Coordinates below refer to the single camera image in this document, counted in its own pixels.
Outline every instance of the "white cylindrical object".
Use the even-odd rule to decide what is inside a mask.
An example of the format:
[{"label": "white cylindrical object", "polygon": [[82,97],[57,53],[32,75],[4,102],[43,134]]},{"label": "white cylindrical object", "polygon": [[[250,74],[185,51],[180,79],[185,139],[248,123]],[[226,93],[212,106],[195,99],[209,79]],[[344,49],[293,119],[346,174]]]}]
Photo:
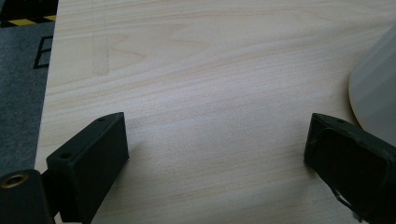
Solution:
[{"label": "white cylindrical object", "polygon": [[396,146],[396,25],[353,71],[349,100],[366,132]]}]

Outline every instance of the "light wood grain surface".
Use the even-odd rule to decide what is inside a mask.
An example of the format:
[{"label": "light wood grain surface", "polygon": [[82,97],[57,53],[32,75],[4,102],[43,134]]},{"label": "light wood grain surface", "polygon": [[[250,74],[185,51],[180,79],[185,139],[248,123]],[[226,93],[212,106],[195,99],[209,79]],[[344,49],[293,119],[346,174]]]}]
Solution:
[{"label": "light wood grain surface", "polygon": [[354,122],[348,76],[395,12],[393,0],[61,0],[35,168],[123,111],[131,159],[93,223],[357,223],[304,167],[304,144],[313,112]]}]

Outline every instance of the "floor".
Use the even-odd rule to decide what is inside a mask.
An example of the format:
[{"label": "floor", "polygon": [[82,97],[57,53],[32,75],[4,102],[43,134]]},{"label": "floor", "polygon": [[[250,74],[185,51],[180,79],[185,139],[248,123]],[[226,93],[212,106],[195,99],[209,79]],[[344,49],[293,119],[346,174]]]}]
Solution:
[{"label": "floor", "polygon": [[48,68],[34,63],[41,37],[53,35],[54,25],[0,28],[0,176],[35,165]]}]

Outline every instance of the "yellow and black tape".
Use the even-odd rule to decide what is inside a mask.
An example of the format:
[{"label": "yellow and black tape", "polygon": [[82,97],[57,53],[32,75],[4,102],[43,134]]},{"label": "yellow and black tape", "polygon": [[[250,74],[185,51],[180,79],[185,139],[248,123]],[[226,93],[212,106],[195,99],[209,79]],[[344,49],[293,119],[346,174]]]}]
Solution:
[{"label": "yellow and black tape", "polygon": [[1,27],[12,27],[12,26],[24,26],[24,25],[33,25],[43,22],[56,21],[56,15],[53,16],[45,16],[45,17],[36,17],[30,19],[20,19],[13,21],[1,21]]}]

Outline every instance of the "screw hole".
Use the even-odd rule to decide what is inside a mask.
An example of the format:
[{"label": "screw hole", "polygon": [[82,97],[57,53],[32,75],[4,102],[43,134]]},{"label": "screw hole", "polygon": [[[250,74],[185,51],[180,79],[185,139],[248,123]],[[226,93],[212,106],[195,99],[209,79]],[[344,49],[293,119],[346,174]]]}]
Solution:
[{"label": "screw hole", "polygon": [[61,155],[61,159],[68,159],[71,155],[72,155],[72,154],[71,154],[71,153],[68,153],[68,152],[63,153],[63,154]]},{"label": "screw hole", "polygon": [[11,189],[14,187],[17,187],[18,185],[22,184],[27,180],[28,175],[26,174],[21,174],[21,175],[14,175],[7,180],[3,181],[1,184],[1,187],[3,189]]}]

